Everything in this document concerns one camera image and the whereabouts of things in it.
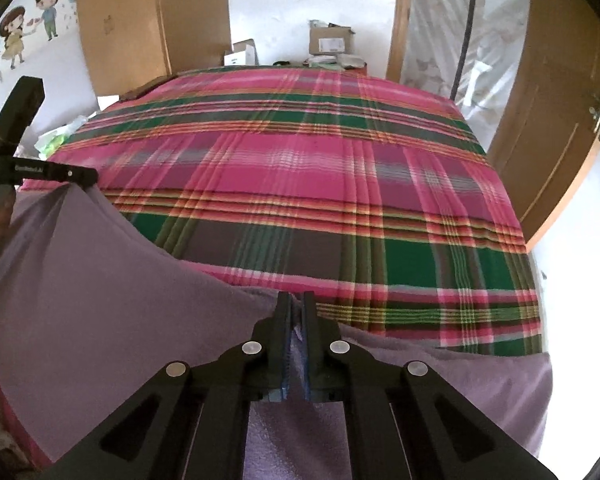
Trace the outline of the purple fleece pants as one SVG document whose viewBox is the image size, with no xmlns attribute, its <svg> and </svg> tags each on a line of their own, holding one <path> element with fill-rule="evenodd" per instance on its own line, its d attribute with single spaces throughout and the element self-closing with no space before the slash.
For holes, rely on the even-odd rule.
<svg viewBox="0 0 600 480">
<path fill-rule="evenodd" d="M 102 193 L 24 192 L 0 250 L 0 400 L 32 462 L 57 462 L 172 361 L 215 361 L 273 313 L 275 290 L 223 283 L 148 242 Z M 546 353 L 480 356 L 341 326 L 378 361 L 419 360 L 532 455 L 552 395 Z M 351 479 L 342 408 L 300 389 L 251 409 L 244 479 Z"/>
</svg>

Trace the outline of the green tissue pack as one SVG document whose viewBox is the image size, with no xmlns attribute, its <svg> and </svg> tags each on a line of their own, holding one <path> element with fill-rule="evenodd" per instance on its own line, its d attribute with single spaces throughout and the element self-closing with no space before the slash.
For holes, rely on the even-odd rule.
<svg viewBox="0 0 600 480">
<path fill-rule="evenodd" d="M 52 156 L 87 121 L 88 118 L 86 116 L 79 115 L 72 122 L 68 122 L 68 124 L 42 133 L 34 144 L 34 148 L 38 151 L 38 158 L 46 160 Z"/>
</svg>

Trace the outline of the dark smartphone on bed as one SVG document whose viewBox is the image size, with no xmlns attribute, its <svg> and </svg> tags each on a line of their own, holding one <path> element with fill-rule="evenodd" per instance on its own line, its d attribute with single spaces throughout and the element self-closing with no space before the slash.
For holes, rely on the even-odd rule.
<svg viewBox="0 0 600 480">
<path fill-rule="evenodd" d="M 121 96 L 119 96 L 119 101 L 120 102 L 130 102 L 130 101 L 135 101 L 138 100 L 140 98 L 142 98 L 143 96 L 146 96 L 147 93 L 150 93 L 151 91 L 156 90 L 157 88 L 163 86 L 164 84 L 166 84 L 167 82 L 170 82 L 171 80 L 175 79 L 176 75 L 168 75 L 168 76 L 161 76 L 158 78 L 155 78 L 151 81 L 148 81 L 147 84 L 143 84 L 142 86 L 133 89 L 129 92 L 126 92 L 125 94 L 122 94 Z"/>
</svg>

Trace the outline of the wooden wardrobe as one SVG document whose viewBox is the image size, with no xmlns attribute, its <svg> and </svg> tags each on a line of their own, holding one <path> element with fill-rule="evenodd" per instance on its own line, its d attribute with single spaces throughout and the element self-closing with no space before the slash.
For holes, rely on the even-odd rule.
<svg viewBox="0 0 600 480">
<path fill-rule="evenodd" d="M 230 50 L 228 0 L 76 0 L 76 10 L 96 96 L 220 66 Z"/>
</svg>

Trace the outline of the plaid pink green bedsheet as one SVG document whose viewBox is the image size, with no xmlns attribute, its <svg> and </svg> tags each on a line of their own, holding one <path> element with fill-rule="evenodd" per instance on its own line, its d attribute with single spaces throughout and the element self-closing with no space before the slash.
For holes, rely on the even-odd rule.
<svg viewBox="0 0 600 480">
<path fill-rule="evenodd" d="M 148 242 L 237 287 L 313 292 L 341 326 L 544 353 L 520 224 L 449 100 L 307 68 L 218 68 L 114 104 L 55 162 Z M 87 192 L 91 188 L 82 188 Z"/>
</svg>

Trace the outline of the white carton box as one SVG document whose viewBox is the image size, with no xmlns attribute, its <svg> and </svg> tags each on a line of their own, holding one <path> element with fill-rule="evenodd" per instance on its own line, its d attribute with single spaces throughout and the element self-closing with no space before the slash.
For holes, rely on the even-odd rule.
<svg viewBox="0 0 600 480">
<path fill-rule="evenodd" d="M 258 66 L 259 59 L 254 40 L 247 39 L 233 44 L 233 50 L 225 53 L 223 64 L 225 66 Z"/>
</svg>

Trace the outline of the wooden door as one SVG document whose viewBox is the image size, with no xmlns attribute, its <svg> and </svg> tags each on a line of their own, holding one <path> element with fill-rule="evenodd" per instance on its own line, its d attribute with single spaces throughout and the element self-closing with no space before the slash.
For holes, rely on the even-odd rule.
<svg viewBox="0 0 600 480">
<path fill-rule="evenodd" d="M 600 17 L 586 0 L 530 0 L 524 47 L 488 159 L 532 249 L 600 152 Z"/>
</svg>

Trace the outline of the brown cardboard box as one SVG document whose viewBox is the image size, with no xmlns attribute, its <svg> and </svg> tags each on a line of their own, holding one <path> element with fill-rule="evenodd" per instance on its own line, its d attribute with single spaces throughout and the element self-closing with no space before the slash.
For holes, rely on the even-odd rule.
<svg viewBox="0 0 600 480">
<path fill-rule="evenodd" d="M 355 32 L 351 27 L 312 21 L 309 28 L 309 54 L 350 54 Z"/>
</svg>

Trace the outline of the red gift box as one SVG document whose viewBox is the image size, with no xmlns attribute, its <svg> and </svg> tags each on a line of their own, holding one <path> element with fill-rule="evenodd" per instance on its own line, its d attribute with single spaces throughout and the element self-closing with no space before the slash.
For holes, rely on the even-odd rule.
<svg viewBox="0 0 600 480">
<path fill-rule="evenodd" d="M 304 65 L 311 68 L 320 68 L 321 70 L 367 75 L 367 63 L 359 56 L 353 54 L 311 55 L 306 59 Z"/>
</svg>

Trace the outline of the cartoon couple wall sticker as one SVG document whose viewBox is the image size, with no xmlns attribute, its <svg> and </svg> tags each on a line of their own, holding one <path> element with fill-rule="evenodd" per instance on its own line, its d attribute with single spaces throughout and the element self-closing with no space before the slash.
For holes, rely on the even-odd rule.
<svg viewBox="0 0 600 480">
<path fill-rule="evenodd" d="M 13 70 L 16 64 L 24 62 L 24 38 L 32 36 L 40 26 L 44 29 L 45 37 L 52 41 L 58 37 L 57 10 L 59 0 L 35 0 L 35 7 L 40 11 L 39 16 L 26 19 L 27 11 L 23 6 L 9 10 L 0 21 L 0 37 L 3 39 L 2 60 Z"/>
</svg>

